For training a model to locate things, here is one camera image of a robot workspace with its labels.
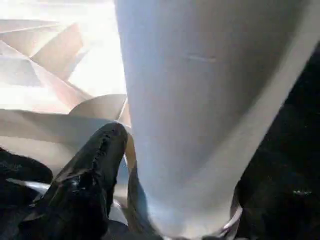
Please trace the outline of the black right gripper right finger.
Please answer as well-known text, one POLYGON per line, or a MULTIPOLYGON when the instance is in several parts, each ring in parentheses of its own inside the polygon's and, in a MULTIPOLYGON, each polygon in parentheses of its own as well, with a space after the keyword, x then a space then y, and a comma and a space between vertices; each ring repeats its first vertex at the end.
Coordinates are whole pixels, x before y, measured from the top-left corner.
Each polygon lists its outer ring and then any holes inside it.
POLYGON ((238 184, 243 208, 238 238, 318 240, 320 186, 297 172, 246 170, 238 184))

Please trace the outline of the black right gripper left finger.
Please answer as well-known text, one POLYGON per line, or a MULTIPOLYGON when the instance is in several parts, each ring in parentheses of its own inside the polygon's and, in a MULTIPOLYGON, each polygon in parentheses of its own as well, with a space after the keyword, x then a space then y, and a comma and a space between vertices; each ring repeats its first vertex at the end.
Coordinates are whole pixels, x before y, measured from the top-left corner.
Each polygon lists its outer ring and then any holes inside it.
POLYGON ((100 240, 107 233, 128 133, 100 128, 56 176, 20 223, 20 240, 100 240))

